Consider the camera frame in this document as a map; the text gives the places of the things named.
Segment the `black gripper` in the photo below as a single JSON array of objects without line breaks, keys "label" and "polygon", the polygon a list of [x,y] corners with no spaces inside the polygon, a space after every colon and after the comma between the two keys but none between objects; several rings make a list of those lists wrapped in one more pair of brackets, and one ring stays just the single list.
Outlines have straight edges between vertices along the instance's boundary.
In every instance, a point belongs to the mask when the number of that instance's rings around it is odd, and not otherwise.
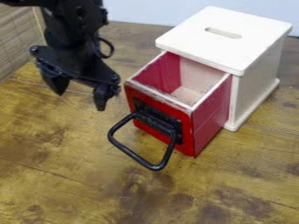
[{"label": "black gripper", "polygon": [[95,44],[88,42],[71,49],[55,49],[34,45],[30,49],[36,58],[42,78],[56,95],[63,95],[71,80],[92,86],[98,111],[104,111],[108,100],[120,93],[120,77],[95,54]]}]

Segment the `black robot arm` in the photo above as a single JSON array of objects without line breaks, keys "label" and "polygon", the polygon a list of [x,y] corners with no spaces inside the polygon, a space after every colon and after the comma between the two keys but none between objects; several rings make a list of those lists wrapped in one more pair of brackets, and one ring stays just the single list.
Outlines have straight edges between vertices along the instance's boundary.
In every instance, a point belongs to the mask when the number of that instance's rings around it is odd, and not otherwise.
[{"label": "black robot arm", "polygon": [[96,109],[103,111],[120,92],[120,77],[104,63],[114,53],[100,50],[110,43],[99,36],[108,24],[103,0],[0,0],[0,4],[42,10],[46,44],[30,48],[42,78],[56,95],[72,81],[92,87]]}]

